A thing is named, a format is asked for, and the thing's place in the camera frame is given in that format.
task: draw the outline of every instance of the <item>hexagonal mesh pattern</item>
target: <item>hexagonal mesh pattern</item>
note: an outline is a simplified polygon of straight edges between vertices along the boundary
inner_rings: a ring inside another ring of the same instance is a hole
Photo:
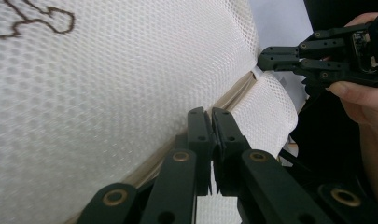
[[[0,223],[67,220],[256,49],[244,0],[0,0]]]

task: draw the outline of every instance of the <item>white mesh cushion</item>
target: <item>white mesh cushion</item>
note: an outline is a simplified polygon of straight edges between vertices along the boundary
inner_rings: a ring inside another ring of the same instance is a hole
[[[0,223],[76,214],[250,71],[257,40],[245,0],[0,0]]]
[[[232,114],[250,146],[274,157],[278,156],[287,141],[287,133],[293,131],[297,123],[294,104],[270,72],[258,75],[258,82]]]

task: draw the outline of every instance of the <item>screw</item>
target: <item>screw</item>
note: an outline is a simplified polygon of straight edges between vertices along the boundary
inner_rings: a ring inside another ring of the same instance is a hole
[[[267,155],[265,155],[262,152],[252,152],[250,153],[249,157],[252,161],[266,161],[267,160]]]
[[[187,152],[176,152],[172,158],[174,161],[188,161],[189,154]]]
[[[128,197],[127,191],[124,189],[112,189],[103,198],[103,202],[107,206],[116,206],[124,203]]]
[[[350,207],[358,207],[361,205],[361,200],[346,189],[332,189],[331,196],[339,203],[345,204]]]

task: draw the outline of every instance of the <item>human hand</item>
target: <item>human hand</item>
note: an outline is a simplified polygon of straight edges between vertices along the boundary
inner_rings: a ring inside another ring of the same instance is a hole
[[[346,26],[374,21],[378,13],[365,13]],[[329,90],[340,97],[345,112],[359,124],[363,166],[378,201],[378,88],[336,82]]]
[[[375,20],[378,12],[365,13],[346,26]],[[348,116],[359,125],[378,126],[378,88],[361,86],[350,82],[333,83],[329,90],[341,98]]]

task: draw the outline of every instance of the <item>brown drawing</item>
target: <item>brown drawing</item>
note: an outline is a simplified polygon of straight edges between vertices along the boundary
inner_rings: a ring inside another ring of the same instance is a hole
[[[28,18],[15,4],[11,3],[11,0],[3,0],[4,4],[6,4],[8,7],[10,7],[19,17],[21,17],[21,21],[15,21],[11,25],[11,34],[8,35],[0,35],[0,39],[7,39],[10,37],[19,37],[21,35],[19,31],[19,27],[23,24],[31,24],[31,23],[41,23],[46,25],[52,32],[55,34],[63,35],[71,32],[75,27],[75,14],[72,12],[68,12],[56,7],[47,7],[47,10],[42,10],[40,7],[35,6],[30,0],[22,0],[26,6],[31,7],[32,9],[35,9],[38,13],[42,15],[47,15],[50,18],[53,18],[53,15],[55,13],[62,13],[66,16],[68,16],[70,19],[70,22],[68,22],[67,27],[65,27],[62,30],[58,30],[55,27],[53,27],[49,22],[41,20],[39,18],[30,19]]]

